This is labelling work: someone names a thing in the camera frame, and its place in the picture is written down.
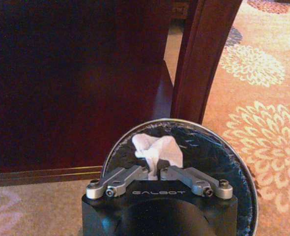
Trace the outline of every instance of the baseboard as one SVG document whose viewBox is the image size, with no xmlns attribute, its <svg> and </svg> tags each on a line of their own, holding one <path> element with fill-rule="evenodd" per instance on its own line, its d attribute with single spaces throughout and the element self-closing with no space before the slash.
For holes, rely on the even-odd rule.
<svg viewBox="0 0 290 236">
<path fill-rule="evenodd" d="M 99 178 L 102 166 L 0 173 L 0 186 Z"/>
</svg>

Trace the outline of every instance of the orange carpet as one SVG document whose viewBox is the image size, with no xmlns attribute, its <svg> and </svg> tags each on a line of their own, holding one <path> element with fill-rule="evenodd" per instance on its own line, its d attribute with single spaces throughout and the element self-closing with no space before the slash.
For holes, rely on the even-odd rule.
<svg viewBox="0 0 290 236">
<path fill-rule="evenodd" d="M 253 172 L 259 236 L 290 236 L 290 4 L 243 1 L 222 53 L 203 125 Z"/>
</svg>

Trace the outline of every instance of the wooden cabinet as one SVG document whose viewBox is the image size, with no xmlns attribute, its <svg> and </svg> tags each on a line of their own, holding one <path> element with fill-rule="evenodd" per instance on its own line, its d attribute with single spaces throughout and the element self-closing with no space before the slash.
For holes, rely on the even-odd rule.
<svg viewBox="0 0 290 236">
<path fill-rule="evenodd" d="M 188 15 L 189 6 L 190 6 L 189 0 L 175 0 L 173 2 L 172 18 L 186 19 Z"/>
</svg>

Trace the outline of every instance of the floral carpet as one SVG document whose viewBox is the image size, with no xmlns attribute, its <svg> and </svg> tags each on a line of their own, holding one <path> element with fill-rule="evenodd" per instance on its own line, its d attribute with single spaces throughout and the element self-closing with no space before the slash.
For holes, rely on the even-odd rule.
<svg viewBox="0 0 290 236">
<path fill-rule="evenodd" d="M 203 125 L 228 141 L 253 173 L 257 235 L 290 236 L 290 4 L 243 1 Z"/>
<path fill-rule="evenodd" d="M 181 30 L 170 32 L 172 79 Z M 244 0 L 203 125 L 240 154 L 259 195 L 258 236 L 290 236 L 290 4 Z M 82 236 L 87 180 L 0 187 L 0 236 Z"/>
</svg>

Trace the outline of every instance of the wooden trim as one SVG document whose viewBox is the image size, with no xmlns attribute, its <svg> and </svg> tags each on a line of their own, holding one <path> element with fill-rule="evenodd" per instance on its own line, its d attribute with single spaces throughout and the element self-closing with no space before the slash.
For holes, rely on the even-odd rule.
<svg viewBox="0 0 290 236">
<path fill-rule="evenodd" d="M 174 83 L 172 118 L 202 123 L 233 20 L 242 0 L 192 0 Z"/>
<path fill-rule="evenodd" d="M 102 166 L 0 173 L 0 186 L 100 178 Z"/>
</svg>

